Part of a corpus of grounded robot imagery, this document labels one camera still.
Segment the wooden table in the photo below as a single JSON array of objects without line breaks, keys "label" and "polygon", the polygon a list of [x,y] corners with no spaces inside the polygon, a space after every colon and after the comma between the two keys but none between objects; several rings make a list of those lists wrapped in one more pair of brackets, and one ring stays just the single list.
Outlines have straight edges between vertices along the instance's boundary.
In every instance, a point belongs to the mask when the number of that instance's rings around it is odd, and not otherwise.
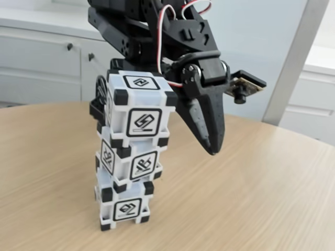
[{"label": "wooden table", "polygon": [[208,155],[177,115],[152,216],[101,232],[88,104],[0,109],[0,250],[335,250],[335,148],[226,116]]}]

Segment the robotic arm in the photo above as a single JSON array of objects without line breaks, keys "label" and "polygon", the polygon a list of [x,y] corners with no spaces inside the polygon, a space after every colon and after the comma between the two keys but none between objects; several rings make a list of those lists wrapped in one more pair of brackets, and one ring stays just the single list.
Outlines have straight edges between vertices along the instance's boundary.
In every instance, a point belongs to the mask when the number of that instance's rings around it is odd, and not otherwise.
[{"label": "robotic arm", "polygon": [[[125,58],[112,59],[110,72],[162,74],[178,95],[176,111],[211,155],[221,149],[224,132],[223,93],[236,104],[266,87],[253,75],[231,74],[220,60],[208,21],[184,0],[88,0],[88,20]],[[173,63],[167,64],[162,58]],[[98,83],[91,109],[103,113]]]}]

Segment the black square label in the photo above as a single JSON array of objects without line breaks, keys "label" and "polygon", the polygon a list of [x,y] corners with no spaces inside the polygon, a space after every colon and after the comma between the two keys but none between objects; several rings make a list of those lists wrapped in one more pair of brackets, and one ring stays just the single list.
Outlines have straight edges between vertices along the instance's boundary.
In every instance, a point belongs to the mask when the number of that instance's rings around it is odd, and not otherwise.
[{"label": "black square label", "polygon": [[108,143],[105,140],[101,142],[101,153],[100,160],[103,163],[107,171],[113,175],[114,172],[114,163],[115,163],[115,153],[110,148]]},{"label": "black square label", "polygon": [[136,218],[141,212],[142,199],[132,199],[116,202],[114,205],[114,221]]},{"label": "black square label", "polygon": [[153,77],[124,76],[127,86],[131,89],[159,90],[159,85]]},{"label": "black square label", "polygon": [[158,134],[161,117],[161,109],[131,109],[128,116],[127,136],[156,136]]},{"label": "black square label", "polygon": [[140,155],[132,160],[130,179],[138,179],[152,173],[156,166],[157,151]]}]

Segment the red and white wire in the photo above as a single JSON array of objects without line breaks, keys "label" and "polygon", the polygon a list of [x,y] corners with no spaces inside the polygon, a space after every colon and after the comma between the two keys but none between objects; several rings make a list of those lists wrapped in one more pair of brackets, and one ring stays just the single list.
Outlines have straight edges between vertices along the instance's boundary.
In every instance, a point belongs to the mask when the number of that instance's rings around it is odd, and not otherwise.
[{"label": "red and white wire", "polygon": [[211,8],[211,0],[192,0],[190,2],[188,2],[187,4],[185,4],[182,8],[182,17],[183,19],[186,20],[186,17],[185,17],[185,11],[191,7],[192,5],[195,5],[196,3],[199,3],[199,2],[209,2],[208,6],[206,9],[202,10],[201,12],[199,12],[199,14],[204,14],[206,12],[208,12]]},{"label": "red and white wire", "polygon": [[[168,4],[165,5],[160,13],[159,13],[159,17],[158,17],[158,23],[157,23],[157,69],[158,72],[160,74],[162,74],[162,69],[161,69],[161,60],[162,60],[162,29],[163,29],[163,19],[164,19],[164,15],[167,9],[170,9],[172,14],[173,14],[173,19],[176,19],[177,15],[176,12],[174,10],[174,8],[172,7],[172,5]],[[176,82],[172,82],[172,81],[168,81],[169,85],[175,86],[175,87],[183,87],[182,84],[180,83],[176,83]]]},{"label": "red and white wire", "polygon": [[[186,17],[184,15],[185,10],[189,7],[191,7],[192,5],[196,4],[197,2],[209,2],[209,5],[206,9],[202,10],[201,12],[199,12],[200,14],[203,14],[207,11],[209,11],[209,9],[211,8],[211,0],[193,0],[188,2],[186,5],[183,6],[182,8],[182,17],[186,20]],[[162,60],[162,29],[163,29],[163,19],[164,19],[164,15],[167,9],[170,9],[172,14],[173,14],[173,19],[175,20],[177,18],[176,12],[174,10],[174,8],[172,7],[172,5],[167,4],[165,5],[160,13],[159,13],[159,17],[158,17],[158,23],[157,23],[157,69],[158,72],[160,74],[162,74],[162,69],[161,69],[161,60]],[[168,81],[168,84],[171,86],[175,86],[175,87],[183,87],[183,84],[180,83],[176,83],[176,82],[172,82],[172,81]]]}]

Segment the cube tower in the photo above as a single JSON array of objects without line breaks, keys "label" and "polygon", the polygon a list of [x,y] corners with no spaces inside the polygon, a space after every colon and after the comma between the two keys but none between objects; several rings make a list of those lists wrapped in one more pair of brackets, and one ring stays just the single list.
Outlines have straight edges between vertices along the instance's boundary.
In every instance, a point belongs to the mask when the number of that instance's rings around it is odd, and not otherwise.
[{"label": "cube tower", "polygon": [[177,96],[162,76],[119,71],[106,85],[105,125],[98,123],[95,197],[101,230],[120,221],[147,222],[153,181],[162,174],[160,154],[169,141],[168,121]]}]

